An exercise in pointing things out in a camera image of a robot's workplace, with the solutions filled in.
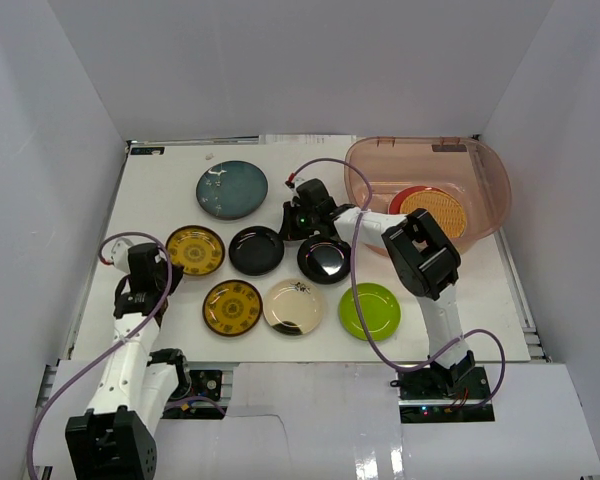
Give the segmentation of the glossy black plate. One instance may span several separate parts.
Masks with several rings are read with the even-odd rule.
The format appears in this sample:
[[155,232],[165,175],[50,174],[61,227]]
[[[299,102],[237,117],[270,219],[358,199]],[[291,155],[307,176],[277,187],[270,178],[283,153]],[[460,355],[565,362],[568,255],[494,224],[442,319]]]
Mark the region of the glossy black plate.
[[350,274],[351,247],[343,241],[314,236],[301,243],[297,263],[313,283],[333,285]]

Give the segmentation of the red and teal plate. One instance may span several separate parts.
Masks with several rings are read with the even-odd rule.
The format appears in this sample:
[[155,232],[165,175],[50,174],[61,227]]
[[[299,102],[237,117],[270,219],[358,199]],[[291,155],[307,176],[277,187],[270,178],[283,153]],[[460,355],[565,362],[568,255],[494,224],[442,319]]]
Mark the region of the red and teal plate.
[[392,198],[387,212],[389,214],[408,214],[419,208],[429,210],[436,192],[436,188],[427,186],[406,188]]

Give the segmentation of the woven bamboo plate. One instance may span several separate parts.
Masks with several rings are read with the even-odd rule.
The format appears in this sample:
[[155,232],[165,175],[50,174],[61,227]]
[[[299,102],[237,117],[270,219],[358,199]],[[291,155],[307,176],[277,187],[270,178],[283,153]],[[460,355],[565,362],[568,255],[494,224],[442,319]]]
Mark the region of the woven bamboo plate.
[[427,210],[450,238],[460,238],[467,227],[467,215],[461,203],[438,190],[420,190],[401,201],[399,212],[408,214],[416,209]]

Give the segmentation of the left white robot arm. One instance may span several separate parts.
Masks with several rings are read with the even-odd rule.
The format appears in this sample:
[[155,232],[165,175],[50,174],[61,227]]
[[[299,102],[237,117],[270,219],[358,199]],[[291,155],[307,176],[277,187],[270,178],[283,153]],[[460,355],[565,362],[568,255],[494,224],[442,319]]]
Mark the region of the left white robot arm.
[[116,350],[85,413],[68,420],[65,439],[79,479],[151,479],[164,407],[191,387],[183,352],[153,347],[183,273],[168,265],[158,245],[126,238],[114,243],[110,261],[125,274],[114,293]]

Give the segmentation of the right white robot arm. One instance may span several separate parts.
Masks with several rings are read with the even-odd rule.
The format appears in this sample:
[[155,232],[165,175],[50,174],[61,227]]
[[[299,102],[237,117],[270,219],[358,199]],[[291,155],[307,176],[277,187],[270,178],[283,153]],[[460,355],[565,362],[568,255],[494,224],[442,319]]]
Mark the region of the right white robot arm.
[[475,367],[474,354],[462,330],[456,283],[460,254],[427,210],[418,208],[402,215],[364,210],[352,204],[338,206],[319,179],[286,186],[293,198],[283,204],[280,235],[299,241],[307,250],[320,241],[342,247],[347,253],[352,293],[359,293],[355,273],[359,241],[384,248],[402,286],[416,297],[428,336],[427,359],[414,366],[401,366],[382,354],[362,321],[363,339],[376,355],[395,371],[406,375],[427,368],[433,390],[452,399],[468,385],[467,375]]

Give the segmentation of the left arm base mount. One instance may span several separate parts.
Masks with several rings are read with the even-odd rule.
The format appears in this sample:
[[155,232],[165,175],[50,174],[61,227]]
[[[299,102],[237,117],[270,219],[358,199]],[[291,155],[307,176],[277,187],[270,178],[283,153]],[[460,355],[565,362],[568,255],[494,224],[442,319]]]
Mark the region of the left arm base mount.
[[[200,396],[220,403],[223,372],[221,370],[190,370],[191,387],[187,397]],[[224,414],[206,401],[189,401],[167,409],[162,416],[169,420],[222,420]]]

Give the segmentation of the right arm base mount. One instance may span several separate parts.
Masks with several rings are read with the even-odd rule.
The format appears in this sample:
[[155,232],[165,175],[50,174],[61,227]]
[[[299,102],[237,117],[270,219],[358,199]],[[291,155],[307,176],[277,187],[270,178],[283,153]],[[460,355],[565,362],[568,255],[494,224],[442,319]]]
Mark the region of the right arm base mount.
[[489,423],[495,421],[491,403],[477,407],[491,393],[483,367],[475,367],[455,387],[429,369],[398,373],[389,383],[398,393],[402,424]]

